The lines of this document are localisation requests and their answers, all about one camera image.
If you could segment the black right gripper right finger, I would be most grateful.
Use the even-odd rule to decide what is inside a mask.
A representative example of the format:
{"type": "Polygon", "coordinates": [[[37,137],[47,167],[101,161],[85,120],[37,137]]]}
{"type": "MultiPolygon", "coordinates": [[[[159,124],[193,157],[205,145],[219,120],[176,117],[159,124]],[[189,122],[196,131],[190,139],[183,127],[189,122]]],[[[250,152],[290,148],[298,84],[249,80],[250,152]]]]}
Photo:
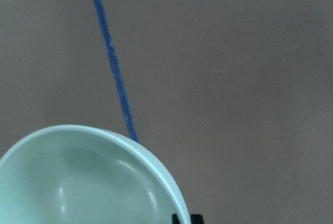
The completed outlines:
{"type": "Polygon", "coordinates": [[[203,224],[203,216],[201,214],[191,214],[190,220],[192,224],[203,224]]]}

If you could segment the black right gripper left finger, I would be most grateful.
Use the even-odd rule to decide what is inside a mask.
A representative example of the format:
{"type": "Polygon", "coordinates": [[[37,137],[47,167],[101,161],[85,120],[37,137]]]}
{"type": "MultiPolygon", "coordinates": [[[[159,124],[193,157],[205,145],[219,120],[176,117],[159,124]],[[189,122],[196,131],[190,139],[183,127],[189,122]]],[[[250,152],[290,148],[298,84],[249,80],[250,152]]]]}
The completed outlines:
{"type": "Polygon", "coordinates": [[[180,220],[177,214],[172,215],[172,224],[180,224],[180,220]]]}

